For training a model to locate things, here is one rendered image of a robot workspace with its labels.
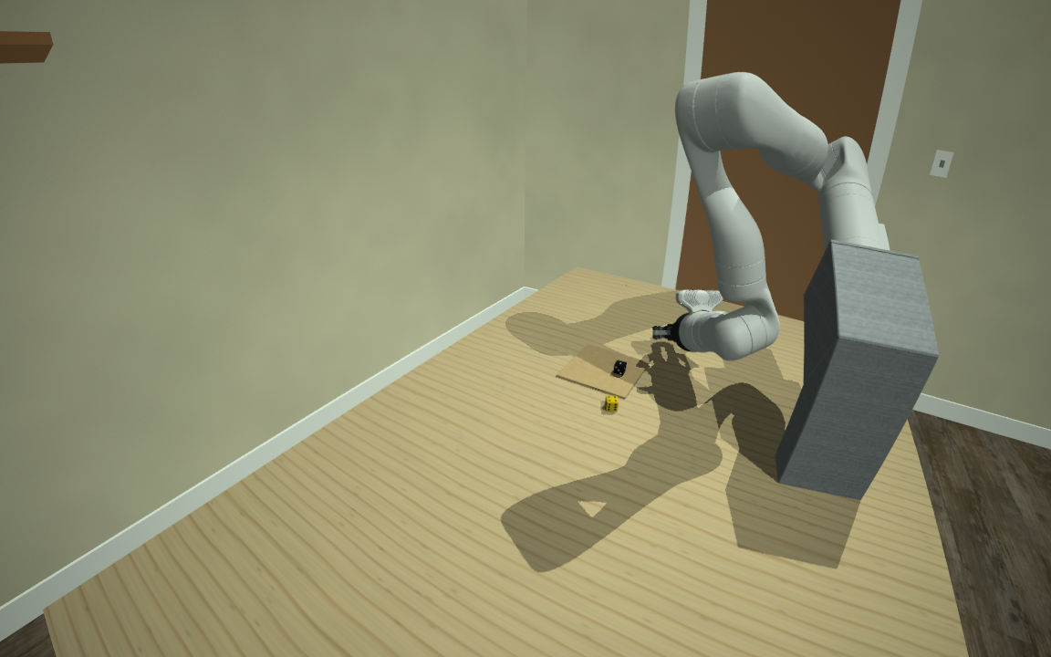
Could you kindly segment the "tan flat mat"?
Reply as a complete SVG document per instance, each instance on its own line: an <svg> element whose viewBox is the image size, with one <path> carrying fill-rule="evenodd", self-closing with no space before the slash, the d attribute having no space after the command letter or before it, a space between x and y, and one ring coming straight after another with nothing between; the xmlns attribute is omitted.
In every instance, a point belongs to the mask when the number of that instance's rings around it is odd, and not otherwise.
<svg viewBox="0 0 1051 657"><path fill-rule="evenodd" d="M617 360L627 362L624 375L613 373ZM556 377L583 384L591 390L607 392L610 395L626 399L631 388L647 369L645 360L632 358L630 355L610 352L607 349L595 348L589 345L573 357L566 367L560 370Z"/></svg>

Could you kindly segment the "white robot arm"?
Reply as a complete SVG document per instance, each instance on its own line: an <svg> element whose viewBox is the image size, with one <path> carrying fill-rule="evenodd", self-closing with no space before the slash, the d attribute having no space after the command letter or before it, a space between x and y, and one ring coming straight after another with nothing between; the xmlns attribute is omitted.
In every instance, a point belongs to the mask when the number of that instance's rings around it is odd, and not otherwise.
<svg viewBox="0 0 1051 657"><path fill-rule="evenodd" d="M742 360L770 348L780 329L766 283L762 233L727 180L718 151L758 149L777 173L794 176L820 193L823 253L830 240L890 250L865 155L854 139L828 144L812 121L751 71L693 80L677 93L675 117L710 227L719 288L676 294L677 304L691 313L679 327L691 352L713 350L722 360ZM723 297L745 307L713 311Z"/></svg>

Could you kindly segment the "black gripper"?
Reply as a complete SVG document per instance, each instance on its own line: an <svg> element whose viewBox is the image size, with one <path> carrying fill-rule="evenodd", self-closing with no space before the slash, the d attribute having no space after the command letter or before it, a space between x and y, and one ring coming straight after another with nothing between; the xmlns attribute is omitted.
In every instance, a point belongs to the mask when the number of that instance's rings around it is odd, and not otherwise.
<svg viewBox="0 0 1051 657"><path fill-rule="evenodd" d="M679 327L682 323L682 320L684 317L687 317L687 315L689 315L689 313L685 313L685 315L682 315L679 319L677 319L675 324L668 324L667 326L663 326L662 331L661 331L661 326L653 326L653 338L667 337L668 340L675 340L674 342L677 342L677 346L679 346L679 348L687 350L687 352L691 352L687 348L684 348L684 346L682 345L682 341L680 340L679 336Z"/></svg>

